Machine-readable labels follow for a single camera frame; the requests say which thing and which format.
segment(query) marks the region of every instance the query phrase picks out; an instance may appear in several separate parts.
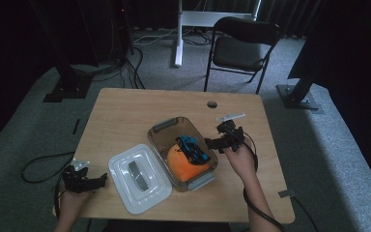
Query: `metal stand base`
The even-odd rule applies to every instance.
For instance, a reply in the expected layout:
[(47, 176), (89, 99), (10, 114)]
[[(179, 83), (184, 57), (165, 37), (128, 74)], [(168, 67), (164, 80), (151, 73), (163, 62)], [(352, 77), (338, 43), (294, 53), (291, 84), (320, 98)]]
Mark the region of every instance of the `metal stand base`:
[(291, 101), (288, 96), (291, 94), (295, 85), (276, 85), (276, 89), (279, 92), (279, 96), (284, 102), (286, 108), (295, 109), (309, 109), (314, 114), (324, 114), (322, 107), (315, 103), (311, 93), (307, 93), (305, 98), (301, 102)]
[(92, 84), (93, 76), (80, 76), (75, 89), (65, 90), (62, 88), (62, 78), (59, 79), (53, 92), (44, 97), (43, 102), (61, 102), (62, 99), (84, 99)]

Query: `gray carpet floor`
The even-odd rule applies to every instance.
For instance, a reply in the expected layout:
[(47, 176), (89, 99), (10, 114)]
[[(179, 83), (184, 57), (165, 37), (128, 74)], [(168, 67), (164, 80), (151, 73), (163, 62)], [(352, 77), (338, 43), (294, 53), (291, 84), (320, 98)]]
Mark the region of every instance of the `gray carpet floor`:
[[(160, 31), (134, 34), (161, 35)], [(190, 40), (203, 42), (201, 38)], [(287, 79), (304, 40), (282, 39), (271, 56), (260, 96), (264, 101), (272, 136), (289, 189), (313, 217), (320, 231), (371, 231), (371, 171), (352, 134), (342, 120), (325, 88), (313, 85), (310, 93), (322, 113), (284, 107), (276, 85), (295, 85)], [(138, 41), (144, 55), (138, 74), (146, 89), (202, 91), (208, 59), (208, 46), (185, 43), (183, 65), (174, 67), (173, 40)], [(140, 53), (128, 55), (135, 66)], [(81, 70), (93, 68), (76, 66)], [(43, 102), (59, 78), (55, 69), (39, 78), (13, 118), (0, 133), (0, 231), (51, 231), (56, 223), (52, 214), (56, 177), (40, 184), (22, 181), (20, 172), (31, 159), (74, 151), (84, 131), (101, 88), (131, 88), (132, 72), (124, 65), (115, 73), (97, 75), (85, 99)], [(254, 93), (256, 83), (249, 77), (212, 72), (208, 91)], [(45, 178), (69, 158), (47, 159), (30, 166), (25, 175)], [(296, 220), (286, 231), (314, 231), (301, 207), (293, 201)], [(85, 231), (87, 218), (80, 219), (73, 231)], [(101, 231), (104, 219), (93, 219), (90, 231)], [(233, 224), (242, 231), (246, 224)]]

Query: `person's right hand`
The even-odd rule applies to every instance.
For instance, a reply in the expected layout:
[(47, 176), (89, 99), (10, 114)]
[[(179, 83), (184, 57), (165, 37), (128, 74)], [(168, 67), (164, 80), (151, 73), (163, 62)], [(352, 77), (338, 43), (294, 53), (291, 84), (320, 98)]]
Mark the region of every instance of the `person's right hand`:
[[(248, 146), (251, 146), (251, 141), (247, 138), (245, 138), (245, 143), (248, 144)], [(236, 152), (233, 152), (231, 148), (225, 148), (223, 151), (228, 160), (230, 160), (234, 171), (240, 176), (245, 184), (251, 183), (252, 179), (256, 178), (255, 160), (249, 149), (244, 144), (242, 144)]]

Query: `chair seat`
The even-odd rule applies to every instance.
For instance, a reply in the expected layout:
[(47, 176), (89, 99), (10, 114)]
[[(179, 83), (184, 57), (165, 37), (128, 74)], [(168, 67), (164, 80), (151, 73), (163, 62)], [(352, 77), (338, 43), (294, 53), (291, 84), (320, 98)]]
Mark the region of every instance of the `chair seat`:
[(257, 72), (263, 68), (261, 45), (240, 42), (231, 37), (219, 37), (214, 47), (213, 63), (217, 66), (239, 67), (244, 71)]

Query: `chair backrest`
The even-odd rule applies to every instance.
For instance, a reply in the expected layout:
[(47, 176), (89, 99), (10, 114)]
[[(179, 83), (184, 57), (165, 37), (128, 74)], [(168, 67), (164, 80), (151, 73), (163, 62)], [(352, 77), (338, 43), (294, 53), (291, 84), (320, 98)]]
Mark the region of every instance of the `chair backrest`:
[(246, 43), (276, 45), (279, 41), (279, 26), (270, 22), (259, 22), (226, 16), (214, 25), (215, 32), (223, 32)]

